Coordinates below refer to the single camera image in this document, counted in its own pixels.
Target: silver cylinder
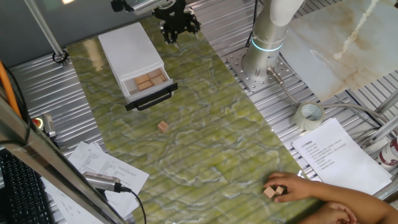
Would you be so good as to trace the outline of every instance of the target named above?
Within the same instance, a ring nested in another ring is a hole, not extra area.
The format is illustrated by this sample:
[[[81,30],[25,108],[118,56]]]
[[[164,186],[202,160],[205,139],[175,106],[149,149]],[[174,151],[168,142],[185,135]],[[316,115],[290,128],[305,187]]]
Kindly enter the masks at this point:
[[[253,27],[251,45],[242,58],[242,68],[247,75],[267,76],[269,67],[277,66],[277,58],[287,27],[276,26],[270,17],[271,0],[264,0],[264,9],[256,19]]]
[[[39,7],[37,7],[36,2],[34,0],[25,0],[25,3],[26,6],[29,8],[30,12],[32,13],[33,17],[35,18],[36,22],[38,23],[39,27],[42,29],[42,32],[45,38],[47,38],[53,51],[58,55],[58,57],[61,58],[64,57],[63,50],[61,49],[54,35],[52,34],[42,13],[40,12]]]

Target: wooden cube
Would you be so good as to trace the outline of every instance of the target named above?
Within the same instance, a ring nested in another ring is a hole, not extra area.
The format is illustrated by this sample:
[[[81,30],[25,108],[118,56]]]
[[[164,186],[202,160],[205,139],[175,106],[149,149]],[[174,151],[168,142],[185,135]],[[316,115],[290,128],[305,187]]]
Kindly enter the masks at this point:
[[[162,81],[166,81],[166,78],[164,77],[164,75],[159,75],[159,77],[162,79]]]
[[[265,191],[263,192],[264,195],[268,196],[269,198],[272,198],[275,194],[275,190],[272,189],[272,187],[267,187]]]
[[[169,129],[169,125],[166,122],[162,121],[157,125],[157,129],[159,129],[163,133],[166,133],[166,131]]]
[[[139,89],[139,91],[142,91],[142,90],[146,90],[146,89],[148,89],[149,87],[152,87],[152,86],[153,86],[153,84],[152,84],[151,81],[146,81],[144,83],[139,84],[138,85],[138,89]]]
[[[281,195],[283,193],[284,193],[284,189],[281,186],[278,186],[278,188],[276,188],[276,190],[275,190],[275,194]]]
[[[159,76],[161,74],[163,74],[163,73],[162,73],[162,71],[159,68],[157,70],[148,72],[149,78],[155,78],[156,76]]]
[[[134,81],[136,81],[137,85],[140,85],[141,83],[149,81],[149,76],[147,74],[141,75],[137,78],[134,78]]]
[[[150,81],[154,85],[159,85],[159,84],[163,83],[163,80],[160,77],[151,78]]]

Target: clear tape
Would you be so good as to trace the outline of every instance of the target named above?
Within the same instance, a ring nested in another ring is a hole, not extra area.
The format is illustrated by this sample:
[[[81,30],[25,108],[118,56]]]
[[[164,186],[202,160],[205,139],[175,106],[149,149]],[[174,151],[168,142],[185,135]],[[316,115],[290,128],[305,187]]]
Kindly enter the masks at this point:
[[[290,123],[295,123],[306,131],[312,131],[319,127],[324,119],[325,110],[321,105],[314,102],[305,102],[299,106]]]

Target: black cable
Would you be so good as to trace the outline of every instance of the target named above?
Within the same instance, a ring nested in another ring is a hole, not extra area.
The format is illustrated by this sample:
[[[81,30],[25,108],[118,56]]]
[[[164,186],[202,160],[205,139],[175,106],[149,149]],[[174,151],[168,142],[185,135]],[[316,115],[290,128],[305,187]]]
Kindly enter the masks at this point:
[[[258,0],[256,0],[254,2],[254,16],[253,16],[253,27],[254,27],[254,23],[256,22],[257,19],[257,5],[258,5]],[[251,36],[253,35],[253,31],[250,32],[248,41],[246,41],[246,47],[250,47],[250,40],[251,40]]]
[[[130,192],[130,193],[132,193],[134,196],[136,196],[136,198],[137,198],[137,200],[138,200],[138,203],[139,203],[139,206],[141,206],[142,214],[144,215],[144,223],[147,224],[147,215],[145,214],[144,206],[142,205],[142,202],[141,202],[141,200],[139,199],[138,195],[137,195],[136,193],[134,193],[130,188],[127,188],[127,187],[123,187],[123,186],[122,186],[120,190],[121,190],[121,192]]]
[[[0,145],[16,144],[16,145],[18,145],[20,147],[24,147],[25,145],[27,145],[27,142],[28,142],[28,139],[29,139],[29,135],[30,135],[30,121],[31,121],[31,118],[29,116],[29,112],[28,112],[28,109],[27,109],[26,101],[25,101],[24,95],[22,94],[22,90],[21,90],[21,88],[20,88],[20,86],[19,86],[19,84],[17,82],[17,79],[15,78],[14,74],[8,69],[8,67],[5,64],[3,64],[3,66],[6,69],[6,71],[8,72],[8,74],[11,76],[12,80],[14,81],[14,83],[15,83],[17,89],[18,89],[19,96],[20,96],[20,98],[22,100],[22,104],[23,104],[23,108],[22,108],[23,109],[23,114],[22,115],[23,115],[23,119],[25,120],[25,122],[27,124],[27,127],[26,127],[26,134],[25,134],[25,138],[24,138],[24,142],[25,142],[24,144],[19,142],[19,141],[0,141]]]
[[[144,215],[144,223],[147,224],[147,216],[145,214],[144,206],[142,205],[141,200],[139,199],[138,195],[136,193],[134,193],[132,190],[130,190],[129,192],[132,193],[134,196],[136,196],[136,198],[139,202],[139,206],[141,206],[142,214]]]

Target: keyboard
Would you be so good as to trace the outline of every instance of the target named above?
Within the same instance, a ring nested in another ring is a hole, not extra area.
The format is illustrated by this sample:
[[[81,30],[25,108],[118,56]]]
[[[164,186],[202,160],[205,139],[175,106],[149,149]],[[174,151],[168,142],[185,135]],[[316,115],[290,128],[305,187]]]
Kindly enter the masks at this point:
[[[8,224],[53,224],[40,176],[13,156],[0,150],[0,168],[6,195]]]

